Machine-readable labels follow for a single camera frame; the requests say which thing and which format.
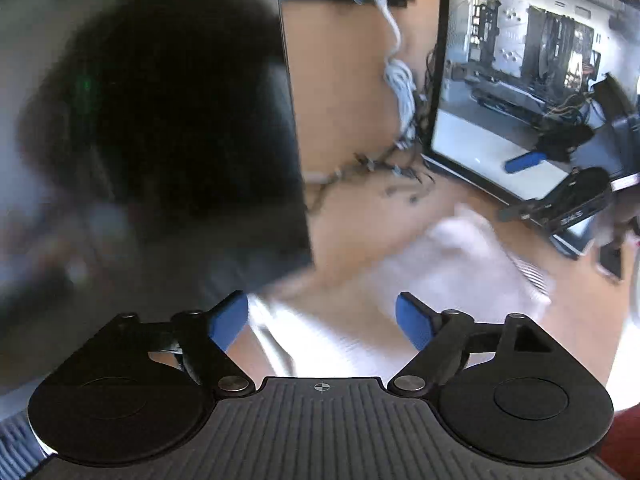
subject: dark hair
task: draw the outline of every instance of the dark hair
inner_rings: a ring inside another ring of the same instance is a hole
[[[167,212],[287,194],[298,158],[274,63],[279,19],[258,0],[126,0],[69,41],[18,143],[57,186]]]

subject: red object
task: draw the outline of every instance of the red object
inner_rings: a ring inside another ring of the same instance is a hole
[[[600,458],[625,480],[640,480],[640,404],[616,414]]]

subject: white power cord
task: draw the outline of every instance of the white power cord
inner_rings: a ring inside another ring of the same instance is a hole
[[[416,89],[414,76],[409,67],[394,56],[400,51],[402,45],[402,34],[393,15],[389,11],[386,0],[373,0],[382,15],[391,25],[396,37],[396,44],[385,56],[385,81],[391,87],[398,98],[398,114],[400,117],[400,136],[398,147],[407,148],[415,141],[415,101],[414,91]]]

